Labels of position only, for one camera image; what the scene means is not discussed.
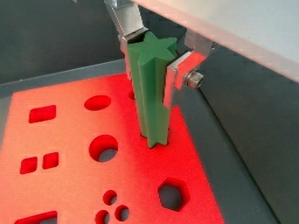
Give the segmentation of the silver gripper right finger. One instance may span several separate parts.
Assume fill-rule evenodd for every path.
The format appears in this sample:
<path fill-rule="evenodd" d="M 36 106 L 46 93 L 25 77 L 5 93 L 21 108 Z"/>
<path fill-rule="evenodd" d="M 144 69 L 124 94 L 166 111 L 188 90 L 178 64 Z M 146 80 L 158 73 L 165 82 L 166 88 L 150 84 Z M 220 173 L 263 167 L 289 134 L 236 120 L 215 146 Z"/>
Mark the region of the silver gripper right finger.
<path fill-rule="evenodd" d="M 173 90 L 183 85 L 197 88 L 203 81 L 203 75 L 196 67 L 208 58 L 213 42 L 200 34 L 188 30 L 185 32 L 184 44 L 191 48 L 166 67 L 165 84 L 162 94 L 162 105 L 172 107 Z"/>

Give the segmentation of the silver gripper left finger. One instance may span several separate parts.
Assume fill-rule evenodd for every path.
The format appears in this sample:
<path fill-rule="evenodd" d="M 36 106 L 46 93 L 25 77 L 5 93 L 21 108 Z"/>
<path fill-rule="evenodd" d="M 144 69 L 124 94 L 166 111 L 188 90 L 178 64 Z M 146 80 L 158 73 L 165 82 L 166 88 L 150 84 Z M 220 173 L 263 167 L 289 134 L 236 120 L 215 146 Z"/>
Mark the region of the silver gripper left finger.
<path fill-rule="evenodd" d="M 144 27 L 138 6 L 130 0 L 104 0 L 106 11 L 118 34 L 120 50 L 125 56 L 125 73 L 130 77 L 126 45 L 141 42 L 148 29 Z"/>

